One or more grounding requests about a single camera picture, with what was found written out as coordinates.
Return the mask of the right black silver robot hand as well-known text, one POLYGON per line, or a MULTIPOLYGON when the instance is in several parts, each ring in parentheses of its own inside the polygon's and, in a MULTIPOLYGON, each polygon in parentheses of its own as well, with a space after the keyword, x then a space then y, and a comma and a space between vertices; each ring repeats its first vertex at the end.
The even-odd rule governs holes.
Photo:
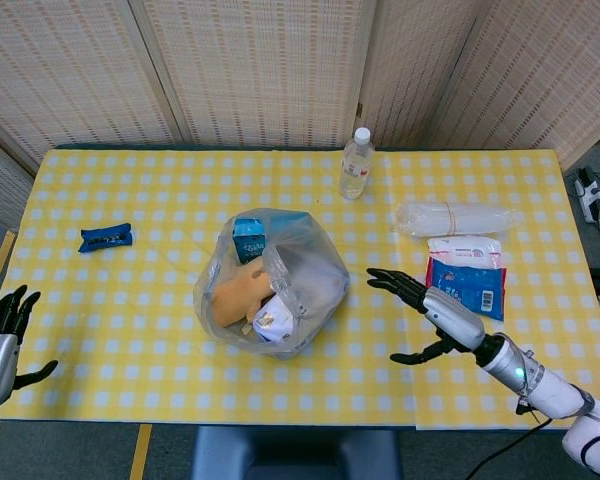
POLYGON ((380 268, 368 268, 367 284, 386 290, 422 314, 436 327, 439 340, 417 353, 393 353, 390 360, 407 366, 431 361, 452 350, 473 352, 485 339, 482 320, 458 300, 436 287, 426 287, 410 275, 380 268))

